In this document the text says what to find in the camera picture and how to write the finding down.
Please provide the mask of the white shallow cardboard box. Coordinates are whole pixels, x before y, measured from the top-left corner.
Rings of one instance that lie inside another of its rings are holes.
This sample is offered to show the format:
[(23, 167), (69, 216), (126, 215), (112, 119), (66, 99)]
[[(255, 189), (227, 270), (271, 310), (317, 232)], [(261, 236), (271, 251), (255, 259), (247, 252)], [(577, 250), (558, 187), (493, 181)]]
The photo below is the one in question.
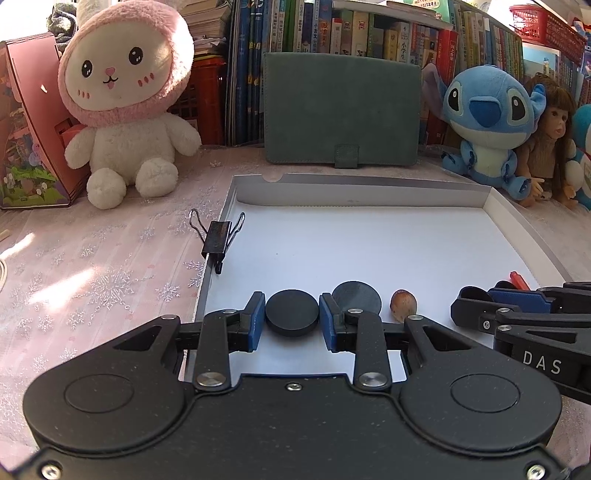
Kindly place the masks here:
[(450, 325), (467, 285), (490, 288), (511, 272), (532, 287), (569, 280), (566, 268), (499, 192), (434, 180), (287, 174), (232, 179), (221, 218), (242, 223), (221, 273), (204, 270), (194, 318), (245, 306), (253, 292), (318, 297), (346, 281), (384, 302), (410, 291), (419, 311)]

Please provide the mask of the Doraemon plush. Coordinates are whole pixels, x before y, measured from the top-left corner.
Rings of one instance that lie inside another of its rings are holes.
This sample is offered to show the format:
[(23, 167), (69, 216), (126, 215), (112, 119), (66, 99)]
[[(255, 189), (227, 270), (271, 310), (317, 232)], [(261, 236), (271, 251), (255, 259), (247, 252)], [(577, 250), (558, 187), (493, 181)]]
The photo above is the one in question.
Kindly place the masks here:
[(575, 199), (591, 208), (591, 105), (580, 106), (572, 119), (572, 142), (565, 165), (566, 180), (575, 191)]

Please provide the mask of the brown haired doll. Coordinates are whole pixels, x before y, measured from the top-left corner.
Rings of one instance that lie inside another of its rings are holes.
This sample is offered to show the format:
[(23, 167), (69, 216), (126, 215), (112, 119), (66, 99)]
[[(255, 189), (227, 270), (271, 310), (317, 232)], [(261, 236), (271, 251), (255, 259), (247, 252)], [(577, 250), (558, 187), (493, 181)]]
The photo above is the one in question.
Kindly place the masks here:
[(536, 131), (516, 149), (516, 173), (531, 180), (531, 192), (519, 204), (530, 207), (537, 201), (555, 199), (574, 208), (578, 203), (576, 190), (567, 180), (566, 165), (574, 145), (571, 134), (575, 103), (568, 90), (542, 73), (526, 83), (526, 90), (532, 93), (541, 85), (545, 88), (546, 108)]

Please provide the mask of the row of books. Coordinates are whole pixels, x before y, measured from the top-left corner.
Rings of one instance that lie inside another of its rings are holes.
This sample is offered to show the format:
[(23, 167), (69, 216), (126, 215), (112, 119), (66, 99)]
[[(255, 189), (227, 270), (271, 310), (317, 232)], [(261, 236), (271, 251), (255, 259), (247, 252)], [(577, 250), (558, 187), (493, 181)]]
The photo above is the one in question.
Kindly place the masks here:
[(228, 33), (225, 139), (230, 145), (263, 139), (263, 56), (295, 52), (370, 57), (424, 68), (434, 64), (446, 82), (468, 68), (493, 65), (518, 80), (530, 77), (529, 47), (547, 49), (536, 61), (569, 90), (590, 100), (590, 27), (567, 23), (586, 37), (577, 64), (558, 50), (524, 42), (473, 1), (233, 1)]

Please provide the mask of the small black binder clip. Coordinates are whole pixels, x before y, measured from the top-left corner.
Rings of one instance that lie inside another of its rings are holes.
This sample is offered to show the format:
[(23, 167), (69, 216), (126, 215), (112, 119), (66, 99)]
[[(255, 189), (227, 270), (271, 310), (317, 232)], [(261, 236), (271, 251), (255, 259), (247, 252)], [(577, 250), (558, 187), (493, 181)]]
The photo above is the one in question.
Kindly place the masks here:
[(201, 256), (214, 269), (215, 274), (221, 274), (223, 261), (236, 235), (242, 231), (245, 224), (245, 212), (238, 216), (238, 221), (211, 221), (208, 227), (202, 223), (197, 209), (192, 208), (188, 214), (191, 229), (197, 232), (202, 243)]

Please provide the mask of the pink bunny plush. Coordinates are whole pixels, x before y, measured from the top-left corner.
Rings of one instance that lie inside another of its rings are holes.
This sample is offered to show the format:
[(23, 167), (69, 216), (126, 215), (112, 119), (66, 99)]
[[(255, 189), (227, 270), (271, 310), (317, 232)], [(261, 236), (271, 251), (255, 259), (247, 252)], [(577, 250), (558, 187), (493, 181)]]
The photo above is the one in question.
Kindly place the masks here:
[(194, 155), (197, 128), (169, 113), (190, 77), (194, 44), (183, 1), (81, 1), (78, 30), (58, 69), (59, 93), (83, 128), (65, 148), (89, 166), (87, 198), (113, 209), (128, 186), (143, 198), (171, 193), (175, 156)]

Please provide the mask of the pink triangular house box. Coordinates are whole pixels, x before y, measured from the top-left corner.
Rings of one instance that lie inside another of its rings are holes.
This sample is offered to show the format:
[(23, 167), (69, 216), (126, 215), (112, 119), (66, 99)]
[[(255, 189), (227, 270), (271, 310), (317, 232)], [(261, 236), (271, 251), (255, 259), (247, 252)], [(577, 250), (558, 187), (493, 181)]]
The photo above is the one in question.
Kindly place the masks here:
[(65, 147), (81, 126), (61, 101), (59, 52), (50, 33), (1, 43), (1, 208), (70, 205), (89, 168), (71, 169)]

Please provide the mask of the stack of books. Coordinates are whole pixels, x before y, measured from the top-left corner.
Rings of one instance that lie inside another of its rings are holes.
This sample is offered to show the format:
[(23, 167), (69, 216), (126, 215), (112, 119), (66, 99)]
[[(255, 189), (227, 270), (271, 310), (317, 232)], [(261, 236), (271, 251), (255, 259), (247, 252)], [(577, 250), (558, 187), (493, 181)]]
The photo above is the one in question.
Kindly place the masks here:
[(189, 1), (184, 6), (180, 15), (188, 26), (196, 56), (221, 53), (228, 44), (232, 13), (232, 1)]

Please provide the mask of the red crate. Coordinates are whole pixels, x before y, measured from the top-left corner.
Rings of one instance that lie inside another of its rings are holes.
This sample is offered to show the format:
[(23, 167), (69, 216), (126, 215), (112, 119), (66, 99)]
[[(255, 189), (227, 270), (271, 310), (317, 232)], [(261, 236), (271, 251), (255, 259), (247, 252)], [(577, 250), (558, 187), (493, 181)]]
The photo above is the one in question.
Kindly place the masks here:
[(205, 146), (224, 143), (224, 95), (226, 62), (221, 55), (193, 60), (188, 83), (168, 111), (190, 122)]

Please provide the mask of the black round cap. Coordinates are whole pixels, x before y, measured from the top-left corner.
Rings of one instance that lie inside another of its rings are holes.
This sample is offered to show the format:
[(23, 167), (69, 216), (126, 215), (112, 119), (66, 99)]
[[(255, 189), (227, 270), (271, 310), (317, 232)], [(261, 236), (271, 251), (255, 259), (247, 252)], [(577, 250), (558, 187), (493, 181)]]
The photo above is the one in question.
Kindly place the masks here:
[(463, 287), (458, 295), (459, 299), (474, 300), (479, 302), (492, 302), (492, 297), (486, 290), (476, 286)]

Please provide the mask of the red plastic basket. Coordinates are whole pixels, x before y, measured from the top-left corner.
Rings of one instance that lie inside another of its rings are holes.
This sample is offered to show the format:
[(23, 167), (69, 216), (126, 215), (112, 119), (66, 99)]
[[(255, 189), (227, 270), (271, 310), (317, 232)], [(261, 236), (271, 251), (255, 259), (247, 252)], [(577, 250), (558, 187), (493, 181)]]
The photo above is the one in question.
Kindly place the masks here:
[(512, 26), (524, 42), (558, 50), (564, 57), (580, 64), (586, 37), (538, 4), (509, 8)]

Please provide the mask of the black round puck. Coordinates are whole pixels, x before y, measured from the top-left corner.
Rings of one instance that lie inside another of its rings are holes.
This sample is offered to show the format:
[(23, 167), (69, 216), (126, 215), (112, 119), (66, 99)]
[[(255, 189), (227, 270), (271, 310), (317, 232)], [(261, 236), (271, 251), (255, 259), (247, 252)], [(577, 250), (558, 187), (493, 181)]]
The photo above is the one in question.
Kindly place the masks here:
[(379, 293), (369, 284), (361, 281), (346, 281), (332, 291), (332, 298), (342, 311), (360, 309), (379, 315), (382, 310), (382, 299)]
[(317, 300), (307, 292), (287, 289), (276, 292), (266, 302), (266, 324), (281, 336), (301, 337), (318, 325)]

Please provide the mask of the light brown hazelnut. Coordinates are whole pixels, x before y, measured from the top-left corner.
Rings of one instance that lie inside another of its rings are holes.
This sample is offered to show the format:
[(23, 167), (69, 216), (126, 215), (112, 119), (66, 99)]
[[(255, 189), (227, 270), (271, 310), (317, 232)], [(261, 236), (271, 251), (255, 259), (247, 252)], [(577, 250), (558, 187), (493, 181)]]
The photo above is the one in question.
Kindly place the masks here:
[(417, 299), (410, 291), (399, 289), (391, 298), (390, 310), (394, 316), (394, 320), (404, 323), (409, 316), (417, 313)]

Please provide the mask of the blue Stitch plush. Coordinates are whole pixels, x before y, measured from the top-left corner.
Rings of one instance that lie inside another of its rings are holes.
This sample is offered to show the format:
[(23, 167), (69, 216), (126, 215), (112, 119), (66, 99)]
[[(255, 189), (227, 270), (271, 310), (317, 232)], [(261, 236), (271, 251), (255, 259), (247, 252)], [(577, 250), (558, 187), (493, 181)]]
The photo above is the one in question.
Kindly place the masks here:
[(458, 154), (445, 153), (443, 167), (505, 190), (516, 201), (532, 192), (532, 180), (517, 173), (516, 149), (537, 130), (546, 106), (546, 88), (531, 91), (491, 65), (469, 68), (445, 84), (437, 67), (422, 70), (422, 95), (431, 113), (462, 138)]

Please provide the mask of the green suede case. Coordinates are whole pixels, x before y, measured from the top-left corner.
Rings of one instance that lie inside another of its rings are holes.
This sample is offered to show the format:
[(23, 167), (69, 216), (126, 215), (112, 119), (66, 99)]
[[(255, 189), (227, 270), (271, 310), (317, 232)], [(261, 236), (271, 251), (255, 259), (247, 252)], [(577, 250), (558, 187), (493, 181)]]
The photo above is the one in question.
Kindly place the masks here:
[(264, 57), (263, 141), (272, 164), (412, 166), (421, 108), (415, 65), (319, 53)]

